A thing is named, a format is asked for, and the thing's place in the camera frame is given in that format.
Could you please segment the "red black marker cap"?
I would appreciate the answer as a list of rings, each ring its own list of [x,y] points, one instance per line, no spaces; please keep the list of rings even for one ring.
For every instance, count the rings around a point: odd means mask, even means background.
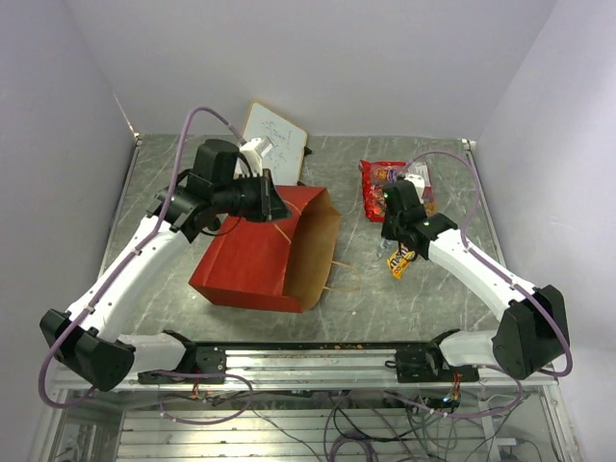
[[[218,217],[214,217],[206,226],[201,230],[201,233],[206,236],[215,237],[218,235],[218,231],[221,227],[221,221]]]

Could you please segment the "yellow M&M packet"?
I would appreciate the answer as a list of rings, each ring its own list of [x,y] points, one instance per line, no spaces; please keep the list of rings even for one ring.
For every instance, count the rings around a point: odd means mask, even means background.
[[[395,279],[400,279],[406,269],[418,258],[414,250],[409,250],[404,244],[399,244],[395,251],[386,259],[387,267]]]

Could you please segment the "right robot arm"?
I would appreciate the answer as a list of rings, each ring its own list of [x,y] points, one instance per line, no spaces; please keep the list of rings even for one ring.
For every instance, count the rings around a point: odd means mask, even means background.
[[[425,372],[442,381],[458,367],[495,367],[524,380],[548,373],[564,357],[564,374],[573,367],[563,294],[552,285],[540,288],[508,271],[464,235],[443,214],[425,211],[416,180],[386,185],[381,236],[397,244],[401,261],[418,258],[448,271],[491,311],[494,330],[451,330],[434,339],[424,358]]]

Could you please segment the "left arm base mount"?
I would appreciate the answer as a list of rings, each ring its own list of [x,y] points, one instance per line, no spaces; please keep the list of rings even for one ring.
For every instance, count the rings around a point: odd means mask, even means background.
[[[138,382],[141,385],[171,385],[171,384],[222,384],[222,375],[226,372],[226,355],[217,347],[199,346],[196,350],[195,362],[189,366],[188,373],[198,374],[198,377],[177,377],[154,372],[139,372]]]

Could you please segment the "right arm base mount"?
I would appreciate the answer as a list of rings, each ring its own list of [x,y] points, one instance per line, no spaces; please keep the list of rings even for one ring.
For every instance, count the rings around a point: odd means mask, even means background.
[[[394,370],[399,383],[477,382],[480,375],[477,367],[452,366],[436,347],[414,346],[397,350],[393,360],[385,367]]]

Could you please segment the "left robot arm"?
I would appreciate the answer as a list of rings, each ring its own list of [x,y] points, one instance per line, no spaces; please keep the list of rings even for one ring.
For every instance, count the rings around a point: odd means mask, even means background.
[[[220,216],[251,222],[289,218],[264,157],[267,138],[242,145],[206,140],[192,167],[177,168],[141,219],[130,242],[102,276],[65,311],[48,311],[40,329],[54,357],[107,392],[131,373],[165,373],[175,382],[197,369],[198,346],[173,331],[157,335],[123,334],[130,309],[157,274],[199,235],[217,237]]]

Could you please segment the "small whiteboard yellow frame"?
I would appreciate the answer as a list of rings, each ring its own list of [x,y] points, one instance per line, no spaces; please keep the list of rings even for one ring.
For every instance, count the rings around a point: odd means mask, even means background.
[[[263,138],[272,143],[272,149],[263,156],[263,167],[271,171],[275,185],[296,185],[307,146],[305,130],[254,101],[248,111],[243,135],[247,141]]]

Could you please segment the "red paper bag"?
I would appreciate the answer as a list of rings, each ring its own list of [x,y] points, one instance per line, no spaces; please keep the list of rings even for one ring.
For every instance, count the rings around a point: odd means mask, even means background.
[[[280,186],[292,216],[253,223],[228,218],[194,270],[189,285],[214,305],[305,313],[328,283],[341,214],[324,187]]]

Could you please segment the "aluminium rail frame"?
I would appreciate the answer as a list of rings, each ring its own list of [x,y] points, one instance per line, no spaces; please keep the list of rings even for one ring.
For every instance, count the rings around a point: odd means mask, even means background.
[[[115,256],[130,242],[155,196],[190,154],[139,156],[115,231]],[[328,283],[317,305],[280,313],[214,305],[189,280],[215,237],[199,235],[162,269],[130,309],[123,334],[173,331],[226,355],[222,384],[141,385],[131,373],[101,392],[80,383],[69,413],[118,399],[119,461],[577,461],[578,448],[555,406],[548,373],[517,380],[477,367],[477,382],[399,383],[385,367],[397,350],[430,347],[451,330],[494,330],[490,309],[445,269],[416,259],[400,279],[376,249],[383,189],[405,173],[425,181],[428,215],[451,219],[504,267],[468,141],[334,138],[311,141],[296,186],[324,187],[342,220]],[[546,283],[523,276],[534,285]]]

